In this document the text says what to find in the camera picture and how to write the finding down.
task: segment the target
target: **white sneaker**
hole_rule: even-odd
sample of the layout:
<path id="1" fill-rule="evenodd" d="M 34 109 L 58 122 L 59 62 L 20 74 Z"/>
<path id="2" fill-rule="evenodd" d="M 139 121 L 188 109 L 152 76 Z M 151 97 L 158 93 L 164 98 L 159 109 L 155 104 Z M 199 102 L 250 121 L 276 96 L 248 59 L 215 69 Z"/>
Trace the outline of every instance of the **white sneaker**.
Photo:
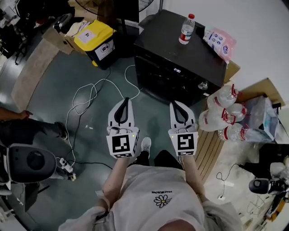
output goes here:
<path id="1" fill-rule="evenodd" d="M 152 140 L 148 136 L 144 137 L 141 142 L 141 151 L 147 151 L 149 153 L 150 146 L 152 146 Z"/>

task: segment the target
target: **stack of water bottles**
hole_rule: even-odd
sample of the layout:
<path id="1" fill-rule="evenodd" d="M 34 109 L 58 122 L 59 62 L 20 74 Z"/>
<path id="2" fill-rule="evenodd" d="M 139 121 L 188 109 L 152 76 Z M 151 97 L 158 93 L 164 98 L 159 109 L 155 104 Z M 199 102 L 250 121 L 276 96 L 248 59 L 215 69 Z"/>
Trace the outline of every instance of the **stack of water bottles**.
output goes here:
<path id="1" fill-rule="evenodd" d="M 222 140 L 247 140 L 250 137 L 248 128 L 238 122 L 242 121 L 247 109 L 235 103 L 239 92 L 232 86 L 225 85 L 207 98 L 208 110 L 199 117 L 199 126 L 207 132 L 217 131 Z"/>

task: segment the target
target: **plastic water bottle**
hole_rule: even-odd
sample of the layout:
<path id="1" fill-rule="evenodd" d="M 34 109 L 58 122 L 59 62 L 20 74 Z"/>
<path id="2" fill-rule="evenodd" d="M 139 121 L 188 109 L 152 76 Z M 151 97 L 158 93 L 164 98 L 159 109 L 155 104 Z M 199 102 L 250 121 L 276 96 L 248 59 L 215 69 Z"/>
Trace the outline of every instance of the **plastic water bottle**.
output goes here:
<path id="1" fill-rule="evenodd" d="M 228 126 L 222 130 L 218 131 L 218 137 L 221 140 L 231 140 L 231 141 L 235 141 L 235 140 L 241 140 L 241 130 L 242 130 L 243 126 L 236 123 L 232 126 Z"/>
<path id="2" fill-rule="evenodd" d="M 229 114 L 236 116 L 236 122 L 242 121 L 248 113 L 247 108 L 241 103 L 234 103 L 226 110 Z"/>
<path id="3" fill-rule="evenodd" d="M 222 111 L 224 108 L 230 107 L 235 103 L 238 93 L 234 84 L 232 86 L 225 85 L 207 98 L 208 108 L 210 110 Z"/>
<path id="4" fill-rule="evenodd" d="M 206 132 L 217 131 L 219 129 L 226 128 L 229 124 L 235 123 L 235 116 L 226 112 L 226 109 L 222 113 L 218 111 L 206 110 L 200 114 L 199 126 Z"/>
<path id="5" fill-rule="evenodd" d="M 193 14 L 189 14 L 189 16 L 186 18 L 182 25 L 182 32 L 179 37 L 179 41 L 181 44 L 188 44 L 189 40 L 191 38 L 191 35 L 194 31 L 195 27 L 195 21 L 194 21 L 195 16 Z"/>

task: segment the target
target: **daisy graphic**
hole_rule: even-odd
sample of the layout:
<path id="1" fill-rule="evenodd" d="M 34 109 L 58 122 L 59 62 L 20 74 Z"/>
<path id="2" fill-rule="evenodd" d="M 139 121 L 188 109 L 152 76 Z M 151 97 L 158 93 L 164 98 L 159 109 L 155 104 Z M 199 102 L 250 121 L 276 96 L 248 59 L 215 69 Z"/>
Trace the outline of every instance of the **daisy graphic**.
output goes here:
<path id="1" fill-rule="evenodd" d="M 156 203 L 157 206 L 162 208 L 164 205 L 167 205 L 172 198 L 168 199 L 167 195 L 159 195 L 158 197 L 155 198 L 154 202 Z"/>

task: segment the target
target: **yellow lid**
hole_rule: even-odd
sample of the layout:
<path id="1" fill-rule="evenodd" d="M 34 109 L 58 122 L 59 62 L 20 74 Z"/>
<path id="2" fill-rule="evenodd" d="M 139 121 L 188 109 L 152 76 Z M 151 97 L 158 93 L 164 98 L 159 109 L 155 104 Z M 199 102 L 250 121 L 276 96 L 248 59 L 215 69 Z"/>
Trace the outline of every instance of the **yellow lid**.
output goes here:
<path id="1" fill-rule="evenodd" d="M 75 36 L 74 42 L 84 51 L 93 51 L 112 34 L 110 26 L 95 20 Z"/>

